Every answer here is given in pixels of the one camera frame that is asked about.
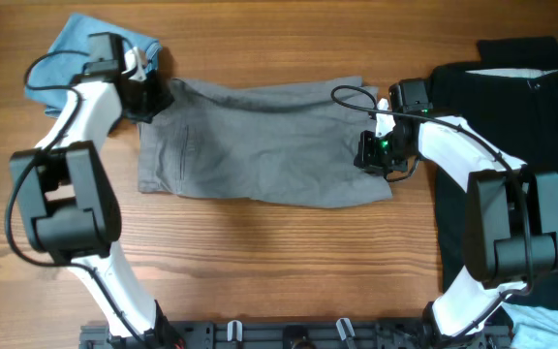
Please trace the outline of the grey shorts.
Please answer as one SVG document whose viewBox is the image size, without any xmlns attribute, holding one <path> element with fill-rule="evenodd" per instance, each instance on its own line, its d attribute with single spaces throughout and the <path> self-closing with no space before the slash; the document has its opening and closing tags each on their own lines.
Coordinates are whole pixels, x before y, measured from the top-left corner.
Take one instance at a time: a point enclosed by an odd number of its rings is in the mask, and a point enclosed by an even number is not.
<svg viewBox="0 0 558 349">
<path fill-rule="evenodd" d="M 172 103 L 139 126 L 138 189 L 197 199 L 338 208 L 391 198 L 354 164 L 375 127 L 351 105 L 378 93 L 360 76 L 235 89 L 172 79 Z"/>
</svg>

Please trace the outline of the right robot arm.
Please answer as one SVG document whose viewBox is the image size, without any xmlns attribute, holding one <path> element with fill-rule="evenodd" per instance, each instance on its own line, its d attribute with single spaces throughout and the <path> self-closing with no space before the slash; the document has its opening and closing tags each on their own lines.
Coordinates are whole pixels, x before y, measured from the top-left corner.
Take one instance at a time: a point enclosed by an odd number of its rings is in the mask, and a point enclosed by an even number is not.
<svg viewBox="0 0 558 349">
<path fill-rule="evenodd" d="M 461 116 L 434 108 L 422 79 L 392 85 L 388 106 L 369 115 L 376 129 L 361 133 L 356 167 L 399 181 L 429 160 L 466 194 L 464 266 L 423 314 L 430 345 L 466 341 L 504 301 L 558 270 L 558 175 L 529 170 Z"/>
</svg>

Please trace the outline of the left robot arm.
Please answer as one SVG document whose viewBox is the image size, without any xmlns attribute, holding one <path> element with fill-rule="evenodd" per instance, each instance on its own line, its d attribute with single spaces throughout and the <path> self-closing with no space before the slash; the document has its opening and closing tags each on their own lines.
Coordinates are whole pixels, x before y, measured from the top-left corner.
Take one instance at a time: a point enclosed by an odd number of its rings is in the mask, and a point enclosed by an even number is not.
<svg viewBox="0 0 558 349">
<path fill-rule="evenodd" d="M 67 103 L 51 130 L 9 161 L 5 236 L 21 260 L 83 283 L 107 318 L 108 348 L 179 348 L 181 336 L 124 255 L 120 207 L 99 156 L 119 120 L 150 123 L 171 97 L 126 38 L 101 32 L 88 44 L 88 62 L 60 87 Z"/>
</svg>

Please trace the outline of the folded blue denim garment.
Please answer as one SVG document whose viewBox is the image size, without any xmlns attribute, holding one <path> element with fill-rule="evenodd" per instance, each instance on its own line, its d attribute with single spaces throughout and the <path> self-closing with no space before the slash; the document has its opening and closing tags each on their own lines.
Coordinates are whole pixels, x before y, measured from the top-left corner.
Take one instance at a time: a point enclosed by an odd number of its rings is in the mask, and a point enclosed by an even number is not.
<svg viewBox="0 0 558 349">
<path fill-rule="evenodd" d="M 146 73 L 159 68 L 158 56 L 163 47 L 158 39 L 82 14 L 70 15 L 62 31 L 48 49 L 48 53 L 61 50 L 88 53 L 88 36 L 102 32 L 118 34 L 128 39 L 133 46 L 144 50 L 148 60 Z M 32 69 L 29 84 L 33 86 L 68 84 L 74 75 L 82 72 L 83 65 L 87 61 L 87 57 L 75 53 L 60 53 L 46 58 Z M 25 89 L 25 97 L 43 104 L 46 107 L 45 115 L 52 118 L 59 116 L 67 102 L 67 92 L 62 90 Z"/>
</svg>

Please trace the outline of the black garment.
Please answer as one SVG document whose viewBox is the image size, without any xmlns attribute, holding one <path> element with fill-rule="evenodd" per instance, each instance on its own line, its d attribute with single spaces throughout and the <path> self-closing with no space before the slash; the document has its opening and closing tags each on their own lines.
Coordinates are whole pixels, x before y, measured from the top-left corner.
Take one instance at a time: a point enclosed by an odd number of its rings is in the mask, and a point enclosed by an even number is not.
<svg viewBox="0 0 558 349">
<path fill-rule="evenodd" d="M 436 67 L 428 95 L 437 108 L 460 113 L 506 153 L 558 173 L 558 42 L 534 37 L 480 40 L 480 60 Z M 558 311 L 558 272 L 511 303 Z"/>
</svg>

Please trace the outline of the light blue garment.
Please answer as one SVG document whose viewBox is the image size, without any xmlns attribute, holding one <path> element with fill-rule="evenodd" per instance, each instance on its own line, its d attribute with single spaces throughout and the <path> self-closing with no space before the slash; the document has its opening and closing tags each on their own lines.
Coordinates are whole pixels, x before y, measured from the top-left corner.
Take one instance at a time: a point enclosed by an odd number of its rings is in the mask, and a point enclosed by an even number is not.
<svg viewBox="0 0 558 349">
<path fill-rule="evenodd" d="M 470 74 L 505 78 L 536 79 L 556 70 L 530 68 L 493 68 L 470 70 Z M 558 311 L 541 306 L 531 307 L 504 303 L 512 321 L 512 348 L 558 348 Z"/>
</svg>

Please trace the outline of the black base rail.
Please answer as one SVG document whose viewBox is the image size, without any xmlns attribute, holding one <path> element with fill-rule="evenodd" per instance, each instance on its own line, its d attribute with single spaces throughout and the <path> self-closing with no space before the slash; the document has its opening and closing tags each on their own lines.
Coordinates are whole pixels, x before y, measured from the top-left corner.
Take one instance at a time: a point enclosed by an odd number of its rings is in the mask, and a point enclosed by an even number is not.
<svg viewBox="0 0 558 349">
<path fill-rule="evenodd" d="M 229 323 L 173 322 L 186 348 L 424 348 L 425 326 L 417 318 L 354 322 Z"/>
</svg>

